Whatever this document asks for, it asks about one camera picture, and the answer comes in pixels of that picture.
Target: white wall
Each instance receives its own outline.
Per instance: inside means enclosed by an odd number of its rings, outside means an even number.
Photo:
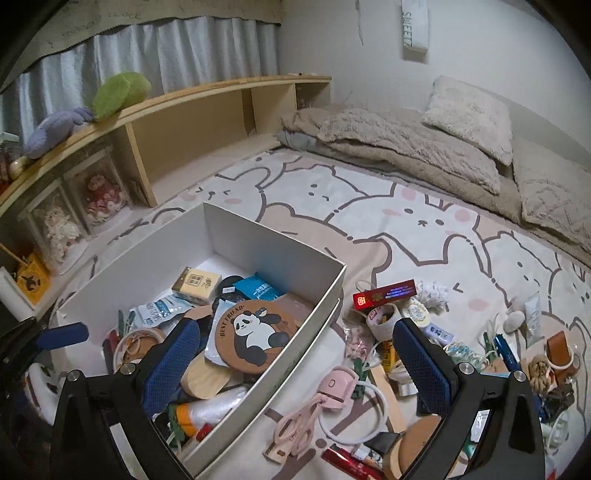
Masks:
[[[283,0],[281,73],[333,76],[333,101],[423,111],[439,75],[541,115],[591,152],[591,80],[560,34],[499,0],[427,0],[429,51],[403,52],[400,0]]]

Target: white storage box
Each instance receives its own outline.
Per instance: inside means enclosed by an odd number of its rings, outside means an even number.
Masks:
[[[290,343],[243,402],[191,451],[201,472],[244,430],[279,390],[339,302],[345,265],[244,217],[205,203],[175,218],[102,270],[58,311],[59,325],[83,322],[89,339],[52,353],[57,372],[107,373],[102,343],[116,328],[118,310],[156,299],[186,266],[228,275],[259,272],[271,285],[316,305]]]

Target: blue packet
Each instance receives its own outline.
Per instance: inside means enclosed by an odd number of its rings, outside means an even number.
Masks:
[[[284,295],[264,281],[258,273],[237,281],[234,286],[251,300],[275,300]]]

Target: gray curtain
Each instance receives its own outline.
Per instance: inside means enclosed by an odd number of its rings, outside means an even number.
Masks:
[[[92,105],[109,76],[143,73],[150,96],[207,82],[278,73],[274,24],[197,17],[130,25],[41,59],[0,96],[0,130],[24,143],[50,113]]]

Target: bed sheet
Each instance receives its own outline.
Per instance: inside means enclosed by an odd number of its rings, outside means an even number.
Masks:
[[[553,455],[558,473],[576,453],[591,426],[589,272],[517,227],[460,202],[318,155],[288,149],[264,153],[181,192],[112,239],[104,253],[80,270],[57,304],[146,235],[204,201],[261,222],[347,264],[340,318],[307,366],[298,370],[265,415],[208,470],[208,478],[233,478],[237,471],[244,479],[349,478],[320,459],[322,449],[332,442],[319,427],[309,450],[283,467],[267,461],[261,452],[281,415],[298,409],[324,374],[342,361],[343,318],[351,314],[356,280],[386,285],[414,278],[445,284],[449,304],[433,320],[475,349],[485,322],[506,309],[513,292],[524,287],[539,290],[544,336],[564,330],[584,358],[573,384],[576,402],[569,409],[569,436]],[[543,352],[544,341],[526,351],[521,335],[512,337],[523,358]],[[351,437],[367,432],[375,408],[374,400],[355,401],[351,411],[331,419],[333,432]],[[414,397],[401,400],[401,408],[409,423],[416,420]]]

